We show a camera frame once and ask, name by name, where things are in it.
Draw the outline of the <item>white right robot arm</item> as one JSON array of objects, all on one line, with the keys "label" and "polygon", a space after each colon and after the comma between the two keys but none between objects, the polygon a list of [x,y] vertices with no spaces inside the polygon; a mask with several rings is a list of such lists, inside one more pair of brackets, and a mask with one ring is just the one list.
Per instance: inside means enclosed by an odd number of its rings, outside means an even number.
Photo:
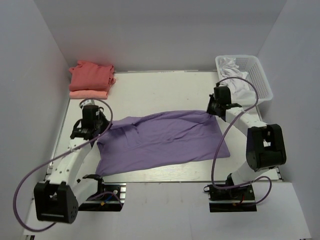
[{"label": "white right robot arm", "polygon": [[216,86],[213,89],[207,113],[221,118],[229,126],[216,148],[211,180],[214,181],[215,164],[218,153],[231,127],[237,128],[246,137],[244,162],[236,171],[229,174],[224,186],[213,187],[219,190],[230,190],[251,185],[262,179],[262,174],[270,169],[284,165],[287,161],[283,131],[278,124],[267,124],[248,113],[238,103],[232,103],[231,92],[227,86]]}]

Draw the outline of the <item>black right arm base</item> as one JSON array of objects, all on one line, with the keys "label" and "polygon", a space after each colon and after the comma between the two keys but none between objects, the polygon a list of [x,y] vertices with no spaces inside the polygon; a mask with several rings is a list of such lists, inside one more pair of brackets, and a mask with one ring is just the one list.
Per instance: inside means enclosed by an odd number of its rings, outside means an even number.
[{"label": "black right arm base", "polygon": [[211,213],[256,212],[256,199],[252,185],[233,189],[217,189],[212,184],[203,188],[208,194]]}]

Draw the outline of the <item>folded red t-shirt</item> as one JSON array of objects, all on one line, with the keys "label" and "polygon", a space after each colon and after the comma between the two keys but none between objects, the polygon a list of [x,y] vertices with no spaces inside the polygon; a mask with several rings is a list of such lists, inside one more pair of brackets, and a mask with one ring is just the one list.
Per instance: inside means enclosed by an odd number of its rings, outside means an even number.
[{"label": "folded red t-shirt", "polygon": [[98,65],[93,62],[78,60],[75,67],[70,67],[70,91],[109,89],[115,82],[113,65]]}]

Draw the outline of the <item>purple t-shirt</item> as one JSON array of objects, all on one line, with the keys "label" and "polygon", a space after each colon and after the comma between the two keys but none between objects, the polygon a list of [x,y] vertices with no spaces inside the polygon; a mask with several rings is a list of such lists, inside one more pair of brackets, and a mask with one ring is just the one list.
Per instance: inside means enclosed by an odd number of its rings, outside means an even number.
[{"label": "purple t-shirt", "polygon": [[214,115],[203,110],[174,110],[113,122],[97,141],[96,174],[111,176],[156,167],[230,157]]}]

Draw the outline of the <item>white crumpled t-shirt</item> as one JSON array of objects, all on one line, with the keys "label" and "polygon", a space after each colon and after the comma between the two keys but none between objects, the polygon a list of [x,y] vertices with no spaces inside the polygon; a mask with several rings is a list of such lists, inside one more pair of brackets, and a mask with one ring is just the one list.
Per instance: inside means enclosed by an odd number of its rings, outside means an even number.
[{"label": "white crumpled t-shirt", "polygon": [[[219,61],[218,69],[222,79],[229,77],[239,77],[246,79],[249,75],[246,71],[241,71],[240,66],[236,64],[236,58],[223,57]],[[251,86],[238,78],[229,78],[222,82],[222,85],[228,86],[231,93],[231,99],[236,100],[255,100],[256,94]]]}]

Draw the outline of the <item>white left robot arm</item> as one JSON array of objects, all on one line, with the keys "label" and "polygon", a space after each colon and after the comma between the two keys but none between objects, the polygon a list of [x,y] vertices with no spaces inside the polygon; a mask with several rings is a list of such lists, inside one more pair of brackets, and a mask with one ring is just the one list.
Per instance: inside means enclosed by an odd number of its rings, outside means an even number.
[{"label": "white left robot arm", "polygon": [[100,175],[87,173],[81,178],[77,175],[98,136],[112,124],[102,107],[88,104],[81,109],[82,118],[74,124],[70,135],[69,154],[61,158],[46,181],[34,187],[35,211],[39,221],[71,224],[79,207],[103,191]]}]

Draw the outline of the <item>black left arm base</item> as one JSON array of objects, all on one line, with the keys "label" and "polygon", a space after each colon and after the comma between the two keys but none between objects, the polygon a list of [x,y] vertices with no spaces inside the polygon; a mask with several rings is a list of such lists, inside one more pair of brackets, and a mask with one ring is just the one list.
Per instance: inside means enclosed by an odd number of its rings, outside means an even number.
[{"label": "black left arm base", "polygon": [[72,191],[80,212],[120,212],[125,203],[126,183],[105,183],[98,189],[94,181],[79,183]]}]

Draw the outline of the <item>white plastic basket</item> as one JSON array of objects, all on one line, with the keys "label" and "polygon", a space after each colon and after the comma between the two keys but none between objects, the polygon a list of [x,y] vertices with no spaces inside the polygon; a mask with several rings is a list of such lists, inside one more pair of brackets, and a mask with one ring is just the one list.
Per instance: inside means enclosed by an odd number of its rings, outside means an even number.
[{"label": "white plastic basket", "polygon": [[253,55],[220,55],[215,58],[215,64],[217,67],[217,74],[220,80],[228,80],[229,78],[222,79],[220,70],[219,70],[219,61],[224,58],[235,58],[235,64],[239,66],[239,69],[242,72],[248,72],[248,77],[246,79],[231,76],[230,79],[239,79],[244,82],[247,82],[255,92],[255,100],[232,100],[234,103],[238,103],[242,106],[249,107],[252,106],[255,102],[261,104],[273,99],[273,93],[269,82],[267,80],[266,74],[262,68],[262,65],[259,59]]}]

